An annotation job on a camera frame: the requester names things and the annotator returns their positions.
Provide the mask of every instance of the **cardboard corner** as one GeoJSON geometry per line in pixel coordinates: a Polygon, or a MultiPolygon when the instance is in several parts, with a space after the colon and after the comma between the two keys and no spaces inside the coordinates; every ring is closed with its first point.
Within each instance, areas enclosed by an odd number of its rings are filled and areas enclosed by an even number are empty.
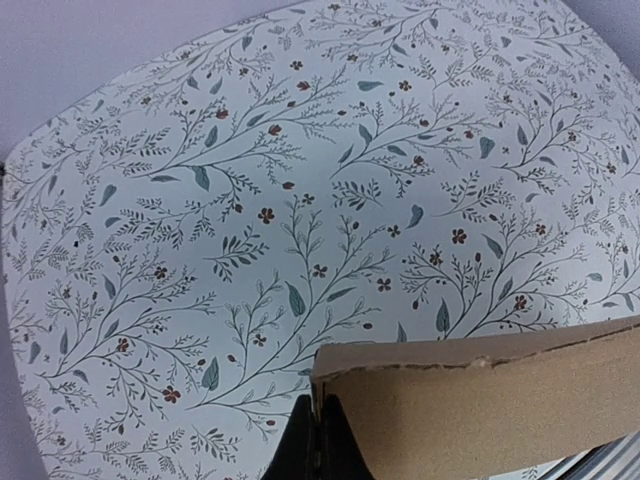
{"type": "Polygon", "coordinates": [[[377,480],[463,480],[640,430],[640,316],[543,332],[319,349],[316,412],[340,398],[377,480]]]}

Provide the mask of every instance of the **floral pattern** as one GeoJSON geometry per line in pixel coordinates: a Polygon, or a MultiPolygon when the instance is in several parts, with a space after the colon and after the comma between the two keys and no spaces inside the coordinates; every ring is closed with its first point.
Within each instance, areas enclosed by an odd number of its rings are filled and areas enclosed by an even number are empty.
{"type": "Polygon", "coordinates": [[[10,156],[2,217],[51,478],[256,478],[323,343],[635,312],[639,100],[557,0],[344,0],[53,118],[10,156]]]}

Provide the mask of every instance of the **cardboard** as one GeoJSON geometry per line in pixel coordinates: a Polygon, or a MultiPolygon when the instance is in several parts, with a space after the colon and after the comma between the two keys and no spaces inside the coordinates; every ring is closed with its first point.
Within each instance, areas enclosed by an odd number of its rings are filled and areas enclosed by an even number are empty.
{"type": "Polygon", "coordinates": [[[320,348],[376,480],[464,480],[640,430],[640,316],[546,332],[320,348]]]}

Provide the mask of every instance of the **torn cardboard edge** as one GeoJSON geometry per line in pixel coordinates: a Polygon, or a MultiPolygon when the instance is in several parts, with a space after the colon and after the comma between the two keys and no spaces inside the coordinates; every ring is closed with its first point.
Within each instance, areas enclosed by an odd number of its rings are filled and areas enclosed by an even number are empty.
{"type": "Polygon", "coordinates": [[[462,480],[640,430],[640,316],[544,332],[320,348],[377,480],[462,480]]]}

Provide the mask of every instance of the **flower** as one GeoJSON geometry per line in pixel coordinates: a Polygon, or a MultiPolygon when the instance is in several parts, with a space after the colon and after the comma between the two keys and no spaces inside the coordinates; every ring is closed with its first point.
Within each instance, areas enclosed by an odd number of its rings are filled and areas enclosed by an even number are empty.
{"type": "Polygon", "coordinates": [[[385,278],[384,280],[382,278],[379,278],[377,283],[379,292],[388,292],[389,290],[391,290],[390,278],[385,278]]]}
{"type": "Polygon", "coordinates": [[[324,278],[327,276],[327,270],[328,270],[327,267],[321,267],[320,264],[316,263],[313,266],[313,276],[324,278]]]}
{"type": "Polygon", "coordinates": [[[400,235],[400,229],[397,225],[387,228],[387,232],[391,234],[391,238],[396,238],[398,235],[400,235]]]}
{"type": "Polygon", "coordinates": [[[527,299],[524,298],[524,295],[518,295],[516,297],[516,305],[514,308],[516,310],[523,310],[526,306],[527,306],[527,299]]]}
{"type": "Polygon", "coordinates": [[[127,338],[119,338],[116,352],[125,353],[129,348],[129,340],[127,338]]]}
{"type": "Polygon", "coordinates": [[[442,265],[442,259],[440,258],[440,252],[437,250],[429,256],[429,263],[434,266],[442,265]]]}
{"type": "Polygon", "coordinates": [[[178,390],[174,390],[172,386],[168,386],[163,390],[162,395],[164,395],[164,401],[170,403],[176,403],[180,398],[180,392],[178,390]]]}
{"type": "Polygon", "coordinates": [[[162,280],[167,276],[167,267],[156,267],[156,271],[153,274],[158,280],[162,280]]]}
{"type": "Polygon", "coordinates": [[[271,220],[276,218],[276,216],[274,215],[272,208],[265,207],[262,210],[260,210],[260,213],[258,214],[258,218],[262,220],[262,223],[264,223],[265,225],[269,225],[271,223],[271,220]]]}
{"type": "Polygon", "coordinates": [[[264,347],[266,341],[267,337],[263,337],[259,333],[256,333],[256,338],[253,339],[253,344],[258,345],[259,347],[264,347]]]}
{"type": "Polygon", "coordinates": [[[464,233],[464,230],[458,228],[457,230],[453,230],[453,243],[463,245],[464,241],[467,239],[467,234],[464,233]]]}

